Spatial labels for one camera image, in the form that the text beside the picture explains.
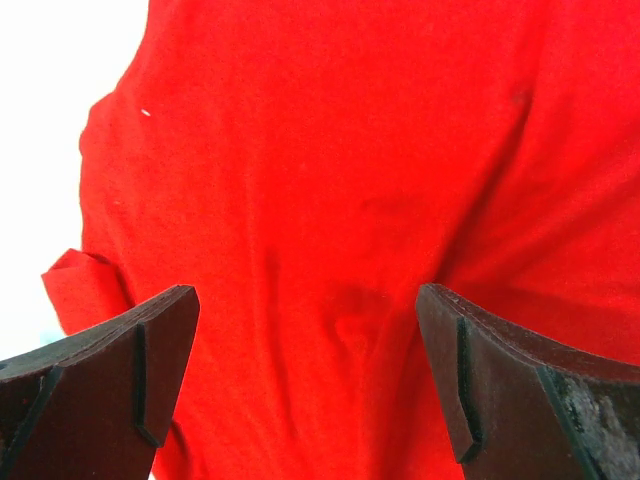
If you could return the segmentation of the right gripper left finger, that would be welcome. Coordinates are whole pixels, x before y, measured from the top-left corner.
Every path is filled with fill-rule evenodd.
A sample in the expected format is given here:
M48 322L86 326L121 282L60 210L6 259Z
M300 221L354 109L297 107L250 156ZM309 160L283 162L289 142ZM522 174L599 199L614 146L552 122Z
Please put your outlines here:
M174 286L1 363L4 479L146 479L168 436L199 316Z

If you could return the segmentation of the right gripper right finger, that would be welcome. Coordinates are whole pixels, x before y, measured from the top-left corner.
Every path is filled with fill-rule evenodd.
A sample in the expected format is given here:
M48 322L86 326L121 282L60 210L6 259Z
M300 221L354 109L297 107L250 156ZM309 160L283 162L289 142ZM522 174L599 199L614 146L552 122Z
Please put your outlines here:
M636 479L639 368L558 343L438 284L416 311L467 479Z

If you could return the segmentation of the red t shirt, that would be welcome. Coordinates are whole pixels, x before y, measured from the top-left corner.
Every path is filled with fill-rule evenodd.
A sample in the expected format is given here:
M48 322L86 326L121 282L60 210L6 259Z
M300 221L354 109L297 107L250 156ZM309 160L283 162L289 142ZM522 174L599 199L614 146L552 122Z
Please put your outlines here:
M639 359L635 1L153 1L80 151L63 329L201 302L159 479L460 478L424 283Z

